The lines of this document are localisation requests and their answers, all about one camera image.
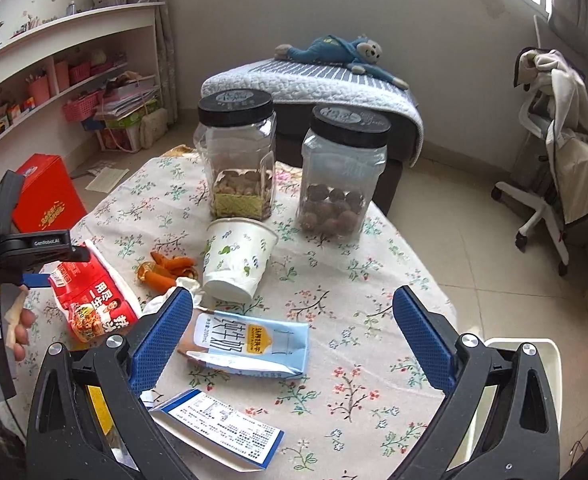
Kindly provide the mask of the red noodle packet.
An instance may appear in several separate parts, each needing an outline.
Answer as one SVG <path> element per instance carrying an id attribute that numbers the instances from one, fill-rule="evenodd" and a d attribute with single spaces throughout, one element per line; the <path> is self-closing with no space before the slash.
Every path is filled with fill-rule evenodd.
<path id="1" fill-rule="evenodd" d="M 142 315 L 139 299 L 91 240 L 87 262 L 60 262 L 49 273 L 56 305 L 83 344 L 124 330 Z"/>

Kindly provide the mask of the orange peel piece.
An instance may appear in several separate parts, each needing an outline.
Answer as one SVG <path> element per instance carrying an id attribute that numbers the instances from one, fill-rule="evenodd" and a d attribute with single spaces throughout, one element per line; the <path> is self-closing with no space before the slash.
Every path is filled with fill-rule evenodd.
<path id="1" fill-rule="evenodd" d="M 196 262 L 190 257 L 168 258 L 160 252 L 151 252 L 151 257 L 138 266 L 137 279 L 152 292 L 163 295 L 175 286 L 178 278 L 198 279 Z"/>

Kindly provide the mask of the light blue milk carton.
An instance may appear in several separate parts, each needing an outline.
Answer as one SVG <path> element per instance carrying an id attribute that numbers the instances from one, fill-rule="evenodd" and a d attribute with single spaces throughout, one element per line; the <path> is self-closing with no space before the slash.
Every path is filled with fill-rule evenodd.
<path id="1" fill-rule="evenodd" d="M 232 375 L 295 378 L 307 370 L 309 325 L 198 308 L 177 351 Z"/>

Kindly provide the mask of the blue white medicine box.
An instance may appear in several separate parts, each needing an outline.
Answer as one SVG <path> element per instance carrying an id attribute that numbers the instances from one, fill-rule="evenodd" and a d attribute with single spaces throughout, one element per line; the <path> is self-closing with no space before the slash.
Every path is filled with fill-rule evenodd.
<path id="1" fill-rule="evenodd" d="M 265 470 L 284 431 L 191 389 L 149 410 L 172 437 L 237 472 Z"/>

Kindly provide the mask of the white paper cup green leaves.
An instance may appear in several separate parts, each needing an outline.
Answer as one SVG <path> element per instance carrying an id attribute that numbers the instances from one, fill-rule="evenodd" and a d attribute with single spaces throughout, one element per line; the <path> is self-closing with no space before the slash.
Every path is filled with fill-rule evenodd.
<path id="1" fill-rule="evenodd" d="M 278 240 L 276 232 L 256 220 L 211 222 L 206 230 L 204 292 L 232 304 L 251 302 Z"/>

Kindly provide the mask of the yellow snack packet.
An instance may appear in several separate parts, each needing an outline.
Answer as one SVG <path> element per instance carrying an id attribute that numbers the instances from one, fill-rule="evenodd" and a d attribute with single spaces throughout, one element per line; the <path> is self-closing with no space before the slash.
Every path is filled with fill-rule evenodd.
<path id="1" fill-rule="evenodd" d="M 88 393 L 103 434 L 107 436 L 112 430 L 114 422 L 110 410 L 108 409 L 108 404 L 106 404 L 103 396 L 103 392 L 100 387 L 89 386 Z"/>

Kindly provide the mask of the red cardboard box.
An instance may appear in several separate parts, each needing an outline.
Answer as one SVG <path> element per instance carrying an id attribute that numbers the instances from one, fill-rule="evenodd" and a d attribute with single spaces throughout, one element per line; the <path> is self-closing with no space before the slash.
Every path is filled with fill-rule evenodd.
<path id="1" fill-rule="evenodd" d="M 25 177 L 13 221 L 20 232 L 71 229 L 87 211 L 62 158 L 33 154 L 18 168 Z"/>

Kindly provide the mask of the white plastic stool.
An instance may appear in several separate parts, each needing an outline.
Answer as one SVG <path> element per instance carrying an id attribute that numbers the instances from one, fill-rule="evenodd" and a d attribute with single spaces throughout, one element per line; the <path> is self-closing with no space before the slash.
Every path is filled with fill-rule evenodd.
<path id="1" fill-rule="evenodd" d="M 560 357 L 557 344 L 548 338 L 490 338 L 484 341 L 484 345 L 488 348 L 510 351 L 517 351 L 522 344 L 525 344 L 527 347 L 536 348 L 536 356 L 541 362 L 542 374 L 533 374 L 533 377 L 537 384 L 540 384 L 540 378 L 542 376 L 545 377 L 548 389 L 546 389 L 543 397 L 544 399 L 548 399 L 552 404 L 552 411 L 556 420 L 556 430 L 560 434 L 563 409 L 563 370 L 562 358 Z M 465 462 L 468 462 L 472 458 L 472 452 L 474 452 L 480 434 L 484 430 L 484 425 L 486 425 L 488 420 L 495 393 L 495 386 L 484 388 L 484 393 L 480 398 L 475 415 L 460 446 L 458 458 L 463 458 Z"/>

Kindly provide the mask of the floral tablecloth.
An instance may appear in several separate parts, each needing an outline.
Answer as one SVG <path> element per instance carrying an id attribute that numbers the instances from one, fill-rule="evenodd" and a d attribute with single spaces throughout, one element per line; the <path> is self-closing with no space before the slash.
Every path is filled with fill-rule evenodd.
<path id="1" fill-rule="evenodd" d="M 357 240 L 335 243 L 297 226 L 299 171 L 279 165 L 275 182 L 269 227 L 279 240 L 255 297 L 236 312 L 307 323 L 306 373 L 293 380 L 242 377 L 173 356 L 152 401 L 196 388 L 280 428 L 284 437 L 263 472 L 267 479 L 385 479 L 441 402 L 394 320 L 394 292 L 409 285 L 449 320 L 455 309 L 376 207 Z M 152 252 L 203 259 L 209 221 L 199 157 L 155 157 L 82 218 L 73 237 L 91 240 L 148 300 L 138 266 Z"/>

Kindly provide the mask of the pink plastic basket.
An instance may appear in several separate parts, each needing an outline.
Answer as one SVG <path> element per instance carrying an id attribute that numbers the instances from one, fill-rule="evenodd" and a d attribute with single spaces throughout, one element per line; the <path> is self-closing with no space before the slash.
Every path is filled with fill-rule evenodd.
<path id="1" fill-rule="evenodd" d="M 66 103 L 63 106 L 63 114 L 67 122 L 83 122 L 90 118 L 99 105 L 101 96 L 101 90 L 94 90 Z"/>

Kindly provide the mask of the white office chair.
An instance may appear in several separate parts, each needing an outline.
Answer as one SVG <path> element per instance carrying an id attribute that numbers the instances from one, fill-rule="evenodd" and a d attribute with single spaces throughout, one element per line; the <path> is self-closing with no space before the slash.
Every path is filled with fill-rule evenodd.
<path id="1" fill-rule="evenodd" d="M 496 182 L 491 198 L 501 202 L 503 196 L 507 196 L 532 210 L 530 218 L 516 231 L 514 245 L 520 252 L 525 252 L 528 236 L 543 223 L 559 256 L 558 275 L 564 278 L 568 273 L 569 252 L 565 228 L 555 210 L 557 192 L 543 145 L 544 133 L 551 125 L 546 104 L 548 98 L 540 92 L 522 104 L 518 122 L 526 129 L 528 136 L 517 157 L 512 180 Z"/>

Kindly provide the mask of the clear jar with brown nuts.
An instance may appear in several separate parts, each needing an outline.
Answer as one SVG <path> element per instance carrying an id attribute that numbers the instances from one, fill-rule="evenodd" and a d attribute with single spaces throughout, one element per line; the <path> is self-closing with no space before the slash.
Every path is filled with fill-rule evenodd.
<path id="1" fill-rule="evenodd" d="M 318 104 L 303 139 L 297 226 L 310 235 L 355 240 L 387 162 L 391 125 L 374 110 Z"/>

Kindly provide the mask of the clear jar with yellow snacks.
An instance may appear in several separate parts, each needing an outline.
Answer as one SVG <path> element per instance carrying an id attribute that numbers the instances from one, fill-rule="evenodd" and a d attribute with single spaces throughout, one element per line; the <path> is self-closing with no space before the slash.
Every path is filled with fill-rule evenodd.
<path id="1" fill-rule="evenodd" d="M 236 88 L 198 102 L 195 148 L 205 165 L 213 218 L 266 220 L 275 192 L 273 99 L 266 91 Z"/>

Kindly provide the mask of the beige coat on chair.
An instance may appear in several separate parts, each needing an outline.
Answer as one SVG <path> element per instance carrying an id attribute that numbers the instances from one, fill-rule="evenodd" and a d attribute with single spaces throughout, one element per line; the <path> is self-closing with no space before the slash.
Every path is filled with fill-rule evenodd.
<path id="1" fill-rule="evenodd" d="M 588 216 L 588 92 L 557 50 L 526 49 L 515 63 L 514 84 L 548 97 L 551 123 L 542 134 L 563 222 Z"/>

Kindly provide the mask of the blue plush monkey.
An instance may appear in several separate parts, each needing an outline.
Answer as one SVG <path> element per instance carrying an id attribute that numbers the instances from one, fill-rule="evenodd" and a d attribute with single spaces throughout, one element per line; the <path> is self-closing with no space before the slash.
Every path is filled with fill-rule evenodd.
<path id="1" fill-rule="evenodd" d="M 352 74 L 367 75 L 393 84 L 399 89 L 408 90 L 409 85 L 403 79 L 379 67 L 382 55 L 382 47 L 367 36 L 346 40 L 326 35 L 313 40 L 306 49 L 298 49 L 291 44 L 280 44 L 274 49 L 274 57 L 277 60 L 341 66 L 350 70 Z"/>

